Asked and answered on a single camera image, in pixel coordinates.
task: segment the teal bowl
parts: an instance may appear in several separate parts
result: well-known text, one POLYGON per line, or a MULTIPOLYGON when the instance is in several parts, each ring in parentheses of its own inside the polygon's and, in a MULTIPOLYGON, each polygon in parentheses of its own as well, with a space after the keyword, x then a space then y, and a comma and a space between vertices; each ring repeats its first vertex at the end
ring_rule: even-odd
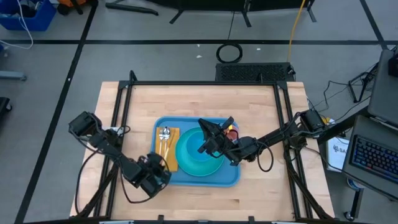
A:
POLYGON ((175 158, 184 172, 196 177, 204 177, 221 167, 224 156, 216 159, 205 152, 198 152, 204 142, 201 128, 189 129, 180 136, 175 146, 175 158))

